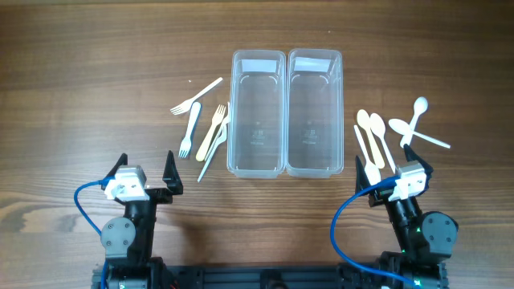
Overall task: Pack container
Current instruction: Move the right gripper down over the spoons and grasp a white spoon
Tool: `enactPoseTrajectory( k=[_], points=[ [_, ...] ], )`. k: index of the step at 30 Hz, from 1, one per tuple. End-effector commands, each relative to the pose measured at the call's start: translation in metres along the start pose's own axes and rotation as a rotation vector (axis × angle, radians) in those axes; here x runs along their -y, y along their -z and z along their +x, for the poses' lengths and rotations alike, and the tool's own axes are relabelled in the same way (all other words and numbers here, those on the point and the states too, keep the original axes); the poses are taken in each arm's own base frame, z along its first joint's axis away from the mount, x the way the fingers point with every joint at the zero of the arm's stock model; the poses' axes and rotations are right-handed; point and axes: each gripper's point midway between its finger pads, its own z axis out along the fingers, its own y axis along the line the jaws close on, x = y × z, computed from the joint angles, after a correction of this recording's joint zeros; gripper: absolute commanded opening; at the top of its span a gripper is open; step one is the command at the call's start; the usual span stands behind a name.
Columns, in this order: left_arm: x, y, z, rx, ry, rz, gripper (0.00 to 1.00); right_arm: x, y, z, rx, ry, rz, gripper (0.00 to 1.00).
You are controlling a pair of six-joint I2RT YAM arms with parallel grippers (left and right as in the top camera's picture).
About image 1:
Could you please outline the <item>white spoon crosswise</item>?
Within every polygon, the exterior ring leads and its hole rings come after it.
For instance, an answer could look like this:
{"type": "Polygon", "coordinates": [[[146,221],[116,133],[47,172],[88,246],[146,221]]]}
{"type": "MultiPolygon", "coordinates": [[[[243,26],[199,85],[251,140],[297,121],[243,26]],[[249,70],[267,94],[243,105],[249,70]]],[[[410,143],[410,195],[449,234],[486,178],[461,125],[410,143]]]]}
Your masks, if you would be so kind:
{"type": "Polygon", "coordinates": [[[419,132],[415,132],[413,129],[410,128],[410,126],[403,120],[399,119],[390,119],[389,120],[389,126],[398,134],[401,134],[403,136],[417,136],[422,138],[423,140],[427,140],[435,145],[444,147],[446,149],[449,149],[451,146],[448,143],[445,143],[443,141],[437,140],[431,136],[427,136],[424,134],[421,134],[419,132]]]}

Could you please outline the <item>light blue plastic fork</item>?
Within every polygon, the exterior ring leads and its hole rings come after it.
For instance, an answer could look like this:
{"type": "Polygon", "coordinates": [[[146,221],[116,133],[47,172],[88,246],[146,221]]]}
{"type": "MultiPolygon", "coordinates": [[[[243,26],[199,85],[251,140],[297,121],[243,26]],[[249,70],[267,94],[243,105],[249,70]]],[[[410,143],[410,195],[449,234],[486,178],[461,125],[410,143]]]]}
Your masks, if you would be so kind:
{"type": "Polygon", "coordinates": [[[194,102],[192,108],[190,109],[190,116],[186,129],[186,134],[179,148],[178,156],[180,158],[187,158],[190,153],[192,147],[192,134],[197,123],[198,117],[200,115],[201,109],[202,105],[199,102],[194,102]]]}

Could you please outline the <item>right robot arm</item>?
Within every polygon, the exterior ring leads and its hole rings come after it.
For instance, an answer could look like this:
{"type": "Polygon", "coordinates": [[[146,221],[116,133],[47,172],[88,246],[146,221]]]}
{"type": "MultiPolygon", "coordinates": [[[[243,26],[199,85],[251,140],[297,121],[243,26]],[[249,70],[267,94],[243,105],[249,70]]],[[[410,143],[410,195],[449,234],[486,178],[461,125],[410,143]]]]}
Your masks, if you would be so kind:
{"type": "MultiPolygon", "coordinates": [[[[428,190],[428,181],[434,170],[409,145],[405,144],[403,149],[408,162],[400,166],[397,172],[416,173],[415,169],[421,169],[419,172],[425,173],[426,180],[421,183],[423,189],[417,195],[420,196],[428,190]]],[[[357,194],[371,184],[359,157],[356,157],[355,163],[357,194]]],[[[449,288],[447,269],[443,261],[452,255],[459,231],[458,223],[438,211],[423,213],[418,206],[417,196],[389,201],[393,191],[392,185],[372,190],[368,194],[369,206],[385,206],[402,252],[382,252],[372,268],[403,276],[419,284],[421,288],[449,288]]],[[[350,265],[341,265],[339,274],[341,288],[416,288],[350,265]]]]}

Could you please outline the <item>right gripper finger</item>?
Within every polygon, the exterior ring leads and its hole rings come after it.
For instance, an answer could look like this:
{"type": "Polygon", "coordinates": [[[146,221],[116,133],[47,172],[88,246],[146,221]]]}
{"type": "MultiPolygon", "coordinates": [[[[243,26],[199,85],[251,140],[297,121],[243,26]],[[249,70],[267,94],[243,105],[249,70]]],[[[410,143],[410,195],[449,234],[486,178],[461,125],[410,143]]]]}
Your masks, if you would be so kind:
{"type": "Polygon", "coordinates": [[[433,167],[423,160],[408,144],[403,145],[403,150],[407,161],[418,161],[424,168],[425,174],[430,177],[433,173],[433,167]]]}
{"type": "Polygon", "coordinates": [[[361,192],[363,189],[366,189],[371,186],[368,176],[365,173],[365,167],[361,162],[359,156],[355,156],[355,165],[356,165],[356,189],[355,193],[361,192]]]}

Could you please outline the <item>yellow plastic spoon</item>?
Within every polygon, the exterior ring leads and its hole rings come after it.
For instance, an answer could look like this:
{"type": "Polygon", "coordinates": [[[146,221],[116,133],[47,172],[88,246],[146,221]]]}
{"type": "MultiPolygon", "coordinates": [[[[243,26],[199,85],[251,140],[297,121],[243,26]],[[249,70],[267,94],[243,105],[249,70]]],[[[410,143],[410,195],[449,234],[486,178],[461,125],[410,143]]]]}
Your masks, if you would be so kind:
{"type": "Polygon", "coordinates": [[[369,147],[373,154],[373,162],[379,168],[383,169],[385,167],[385,162],[382,157],[382,154],[377,146],[377,142],[374,139],[373,133],[371,131],[371,121],[369,114],[366,110],[360,109],[357,112],[357,124],[363,128],[367,134],[369,147]]]}

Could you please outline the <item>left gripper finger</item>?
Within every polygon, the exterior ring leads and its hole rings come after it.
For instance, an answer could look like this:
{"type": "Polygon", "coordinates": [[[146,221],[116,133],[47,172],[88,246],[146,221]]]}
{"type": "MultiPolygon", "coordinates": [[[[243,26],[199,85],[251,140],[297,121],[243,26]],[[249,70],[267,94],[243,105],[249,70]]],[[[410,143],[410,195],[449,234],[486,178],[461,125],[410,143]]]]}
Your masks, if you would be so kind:
{"type": "Polygon", "coordinates": [[[128,164],[128,155],[126,153],[122,153],[119,157],[119,159],[117,160],[117,162],[115,163],[115,165],[112,167],[112,169],[108,172],[108,174],[105,176],[106,178],[109,178],[109,177],[114,177],[117,170],[122,166],[122,165],[127,165],[128,164]]]}
{"type": "Polygon", "coordinates": [[[167,154],[162,180],[172,195],[183,194],[182,180],[177,171],[174,155],[171,150],[169,150],[167,154]]]}

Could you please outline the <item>white spoon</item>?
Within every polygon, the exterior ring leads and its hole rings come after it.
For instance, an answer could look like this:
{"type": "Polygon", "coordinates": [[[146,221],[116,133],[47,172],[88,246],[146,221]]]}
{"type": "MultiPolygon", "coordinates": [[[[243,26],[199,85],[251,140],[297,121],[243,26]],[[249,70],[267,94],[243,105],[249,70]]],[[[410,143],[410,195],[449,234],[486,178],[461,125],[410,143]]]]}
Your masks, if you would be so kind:
{"type": "MultiPolygon", "coordinates": [[[[426,112],[428,109],[428,101],[424,96],[418,97],[414,102],[414,114],[410,121],[410,129],[415,130],[416,125],[418,123],[419,117],[426,112]]],[[[412,135],[405,135],[402,137],[400,141],[400,147],[403,148],[404,145],[410,145],[412,141],[412,135]]]]}
{"type": "Polygon", "coordinates": [[[377,113],[372,113],[370,116],[370,121],[371,131],[380,139],[385,156],[390,164],[390,168],[393,173],[396,173],[396,164],[385,140],[386,125],[384,123],[384,120],[377,113]]]}

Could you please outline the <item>white spoon bowl down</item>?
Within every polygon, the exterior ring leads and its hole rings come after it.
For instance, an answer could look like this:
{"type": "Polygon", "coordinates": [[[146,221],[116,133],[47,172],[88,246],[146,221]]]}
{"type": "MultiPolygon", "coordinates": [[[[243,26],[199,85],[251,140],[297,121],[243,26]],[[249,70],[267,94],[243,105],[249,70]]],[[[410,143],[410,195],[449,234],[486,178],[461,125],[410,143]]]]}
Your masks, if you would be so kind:
{"type": "Polygon", "coordinates": [[[358,126],[355,124],[353,126],[356,138],[361,147],[361,151],[365,157],[365,174],[369,180],[371,185],[376,185],[381,181],[381,174],[379,168],[369,159],[369,154],[365,146],[364,139],[361,135],[361,131],[358,126]]]}

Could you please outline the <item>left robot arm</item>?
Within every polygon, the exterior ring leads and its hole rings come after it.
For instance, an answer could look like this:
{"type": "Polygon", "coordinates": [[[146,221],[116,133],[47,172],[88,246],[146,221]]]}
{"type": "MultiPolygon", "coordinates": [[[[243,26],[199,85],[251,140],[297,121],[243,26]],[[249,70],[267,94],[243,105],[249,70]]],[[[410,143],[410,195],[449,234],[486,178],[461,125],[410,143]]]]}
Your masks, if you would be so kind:
{"type": "Polygon", "coordinates": [[[107,199],[124,207],[124,215],[111,219],[100,231],[105,264],[93,273],[93,288],[179,287],[163,258],[152,256],[157,206],[170,204],[173,196],[183,194],[172,152],[167,154],[162,180],[165,187],[147,188],[144,170],[139,165],[129,166],[128,155],[123,153],[100,182],[107,199]]]}

